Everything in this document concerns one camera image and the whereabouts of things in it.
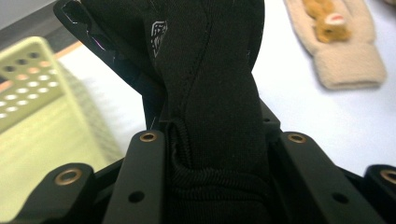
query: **gray wall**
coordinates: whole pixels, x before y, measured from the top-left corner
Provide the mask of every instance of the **gray wall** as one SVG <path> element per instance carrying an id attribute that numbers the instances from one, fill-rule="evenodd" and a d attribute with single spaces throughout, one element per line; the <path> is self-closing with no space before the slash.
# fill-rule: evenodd
<path id="1" fill-rule="evenodd" d="M 0 0 L 0 30 L 55 0 Z"/>

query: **brass grommet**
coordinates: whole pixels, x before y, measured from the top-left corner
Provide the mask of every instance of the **brass grommet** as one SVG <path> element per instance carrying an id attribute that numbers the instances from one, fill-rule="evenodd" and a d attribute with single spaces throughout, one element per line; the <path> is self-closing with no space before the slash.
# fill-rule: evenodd
<path id="1" fill-rule="evenodd" d="M 295 142 L 295 143 L 305 143 L 306 142 L 306 138 L 304 136 L 302 136 L 301 134 L 298 133 L 291 133 L 288 135 L 288 139 L 291 142 Z"/>
<path id="2" fill-rule="evenodd" d="M 396 185 L 396 171 L 392 171 L 392 170 L 382 170 L 380 172 L 381 176 L 388 180 L 390 183 L 395 184 Z"/>
<path id="3" fill-rule="evenodd" d="M 76 182 L 82 176 L 82 171 L 78 168 L 67 169 L 55 177 L 55 184 L 59 186 L 69 185 Z"/>
<path id="4" fill-rule="evenodd" d="M 157 139 L 157 134 L 155 133 L 143 133 L 140 135 L 140 141 L 142 142 L 153 142 Z"/>

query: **glove cuff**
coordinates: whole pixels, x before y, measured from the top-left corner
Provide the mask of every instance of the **glove cuff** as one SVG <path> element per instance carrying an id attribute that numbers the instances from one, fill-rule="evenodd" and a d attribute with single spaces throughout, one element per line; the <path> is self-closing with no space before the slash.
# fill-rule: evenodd
<path id="1" fill-rule="evenodd" d="M 328 89 L 358 89 L 380 86 L 386 70 L 374 45 L 331 45 L 314 54 L 321 83 Z"/>

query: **teddy bear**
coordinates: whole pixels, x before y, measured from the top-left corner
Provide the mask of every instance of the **teddy bear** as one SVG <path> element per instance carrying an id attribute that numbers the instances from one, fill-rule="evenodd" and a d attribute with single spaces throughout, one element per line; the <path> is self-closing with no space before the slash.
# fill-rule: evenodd
<path id="1" fill-rule="evenodd" d="M 303 0 L 306 13 L 315 20 L 315 34 L 318 41 L 330 43 L 346 41 L 351 32 L 340 13 L 335 12 L 332 0 Z"/>

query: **black glove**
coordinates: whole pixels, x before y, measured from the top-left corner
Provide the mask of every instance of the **black glove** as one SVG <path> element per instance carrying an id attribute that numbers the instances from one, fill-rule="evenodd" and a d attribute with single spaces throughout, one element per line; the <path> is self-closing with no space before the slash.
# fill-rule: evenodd
<path id="1" fill-rule="evenodd" d="M 166 88 L 164 223 L 269 223 L 266 142 L 251 75 L 263 1 L 82 3 L 119 50 Z"/>

